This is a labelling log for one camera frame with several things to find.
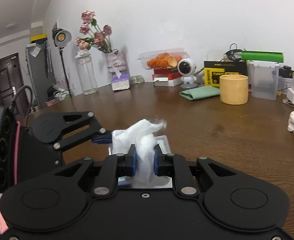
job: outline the wooden table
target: wooden table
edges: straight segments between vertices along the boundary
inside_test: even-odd
[[[290,197],[291,209],[284,229],[294,237],[294,134],[287,131],[294,108],[277,100],[252,98],[241,106],[224,104],[219,97],[189,101],[174,88],[133,85],[112,92],[110,86],[93,95],[78,95],[45,108],[40,113],[93,111],[106,129],[126,129],[140,119],[167,121],[166,134],[174,153],[187,160],[208,156],[227,166],[281,187]],[[87,141],[64,153],[66,163],[83,156],[103,160],[107,145]]]

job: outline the white camera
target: white camera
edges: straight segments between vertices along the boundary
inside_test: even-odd
[[[195,88],[198,85],[195,83],[197,78],[194,76],[196,72],[196,64],[190,58],[182,59],[178,63],[178,72],[182,75],[182,88]]]

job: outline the dark brown door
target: dark brown door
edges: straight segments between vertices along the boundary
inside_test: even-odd
[[[23,86],[18,53],[0,59],[0,105],[9,107],[13,96]],[[16,119],[27,115],[28,99],[23,91],[16,101]]]

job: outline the pink flower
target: pink flower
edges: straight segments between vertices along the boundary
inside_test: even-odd
[[[82,40],[80,37],[77,37],[77,38],[76,38],[77,46],[78,46],[82,41],[83,41],[83,40]]]
[[[112,33],[111,27],[109,25],[105,25],[103,31],[105,33],[105,36],[110,35]]]
[[[94,41],[94,44],[97,46],[97,47],[103,47],[105,45],[104,41],[101,41],[101,40],[95,40]]]
[[[105,38],[105,36],[104,36],[103,33],[101,33],[101,32],[95,32],[95,33],[94,33],[94,39],[95,39],[96,41],[103,41],[104,38]]]
[[[79,32],[82,33],[82,34],[87,34],[90,30],[90,27],[88,26],[88,24],[83,24],[81,27],[80,27],[80,30]]]
[[[82,43],[79,44],[80,49],[87,49],[89,47],[89,43],[83,41]]]
[[[84,23],[92,23],[94,16],[95,12],[87,10],[81,14],[81,19],[84,21]]]

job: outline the light stand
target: light stand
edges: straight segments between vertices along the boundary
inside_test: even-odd
[[[63,59],[63,48],[65,48],[65,46],[67,46],[70,43],[70,41],[72,40],[72,35],[71,35],[70,32],[65,31],[65,30],[63,30],[61,28],[53,29],[52,34],[53,34],[54,44],[60,50],[60,58],[62,60],[65,81],[66,81],[66,84],[67,84],[69,96],[71,97],[72,94],[71,94],[71,91],[70,91],[69,80],[68,80],[68,77],[67,77],[65,63],[64,63],[64,59]]]

